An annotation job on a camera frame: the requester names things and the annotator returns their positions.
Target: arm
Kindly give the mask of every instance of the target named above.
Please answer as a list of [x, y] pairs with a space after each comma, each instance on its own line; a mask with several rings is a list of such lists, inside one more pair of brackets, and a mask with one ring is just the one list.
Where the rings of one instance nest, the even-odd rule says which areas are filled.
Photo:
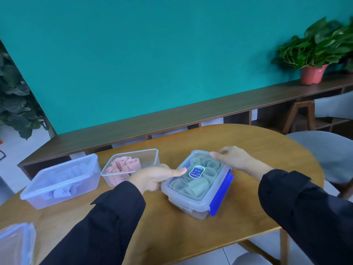
[[157, 189], [158, 183], [179, 177], [186, 168], [170, 169], [165, 164], [134, 173], [128, 182], [101, 194], [95, 207], [76, 224], [42, 261], [41, 265], [119, 265], [145, 209], [142, 194]]
[[221, 155], [214, 154], [260, 180], [262, 208], [313, 263], [353, 264], [353, 203], [327, 194], [299, 172], [255, 161], [237, 147], [228, 147]]

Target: oval table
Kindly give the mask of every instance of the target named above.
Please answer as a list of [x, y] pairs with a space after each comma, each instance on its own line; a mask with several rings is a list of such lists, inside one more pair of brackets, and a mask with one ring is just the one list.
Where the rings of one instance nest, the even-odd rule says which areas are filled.
[[[275, 131], [251, 125], [220, 124], [191, 129], [165, 137], [97, 153], [103, 167], [116, 153], [156, 148], [161, 163], [176, 168], [199, 149], [218, 151], [236, 145], [273, 168], [297, 170], [323, 187], [324, 174], [314, 156], [294, 140]], [[252, 236], [280, 229], [260, 206], [259, 182], [241, 171], [234, 180], [215, 217], [198, 220], [183, 213], [161, 191], [145, 192], [146, 209], [132, 236], [123, 264], [173, 264], [240, 242], [246, 249], [263, 254], [253, 245]], [[98, 188], [82, 196], [41, 210], [19, 198], [19, 193], [0, 206], [0, 229], [22, 222], [34, 222], [37, 238], [34, 264], [40, 261], [93, 206], [90, 203], [110, 190], [103, 178]], [[287, 262], [287, 234], [281, 230], [281, 264]]]

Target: teal wall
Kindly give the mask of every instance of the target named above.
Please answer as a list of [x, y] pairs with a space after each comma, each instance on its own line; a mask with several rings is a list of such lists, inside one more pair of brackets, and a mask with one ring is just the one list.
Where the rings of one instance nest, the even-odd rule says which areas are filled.
[[65, 133], [288, 81], [273, 49], [353, 0], [2, 0], [0, 39]]

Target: transparent plastic box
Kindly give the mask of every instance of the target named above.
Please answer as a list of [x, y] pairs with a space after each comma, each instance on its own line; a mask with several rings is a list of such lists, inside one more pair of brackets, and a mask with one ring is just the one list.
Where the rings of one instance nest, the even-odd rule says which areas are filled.
[[0, 264], [30, 265], [35, 239], [33, 223], [13, 224], [0, 230]]
[[[190, 173], [200, 166], [199, 171], [203, 171], [198, 178], [193, 178]], [[195, 150], [182, 162], [179, 168], [186, 167], [187, 172], [181, 177], [170, 178], [162, 183], [162, 192], [169, 197], [169, 201], [183, 210], [185, 213], [198, 218], [205, 219], [211, 210], [210, 204], [214, 200], [216, 194], [217, 206], [223, 200], [228, 190], [233, 176], [230, 174], [230, 167], [223, 162], [216, 160], [210, 156], [208, 151]], [[227, 186], [218, 191], [226, 177]]]
[[96, 189], [100, 171], [96, 154], [42, 169], [20, 198], [36, 209], [64, 202]]
[[142, 150], [142, 151], [131, 151], [127, 153], [118, 153], [113, 155], [108, 163], [104, 166], [101, 176], [105, 179], [105, 181], [108, 183], [109, 186], [114, 187], [118, 185], [120, 182], [126, 180], [128, 177], [124, 177], [124, 175], [129, 174], [129, 176], [132, 173], [135, 173], [137, 170], [132, 170], [132, 171], [121, 171], [117, 173], [107, 173], [106, 170], [108, 167], [111, 166], [111, 163], [113, 160], [119, 157], [123, 156], [128, 156], [131, 157], [132, 159], [138, 158], [141, 163], [142, 168], [149, 167], [151, 165], [156, 165], [159, 164], [159, 157], [158, 157], [158, 150], [157, 149], [148, 149], [148, 150]]

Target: tile grout line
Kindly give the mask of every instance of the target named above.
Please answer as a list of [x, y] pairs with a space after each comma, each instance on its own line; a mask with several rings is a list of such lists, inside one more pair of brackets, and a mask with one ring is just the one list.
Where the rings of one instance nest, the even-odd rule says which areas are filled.
[[226, 255], [226, 259], [227, 259], [227, 261], [228, 261], [228, 264], [229, 264], [229, 265], [231, 265], [231, 264], [229, 263], [229, 260], [228, 260], [227, 254], [226, 254], [226, 252], [224, 251], [224, 248], [223, 248], [223, 247], [222, 247], [222, 250], [223, 250], [224, 254]]

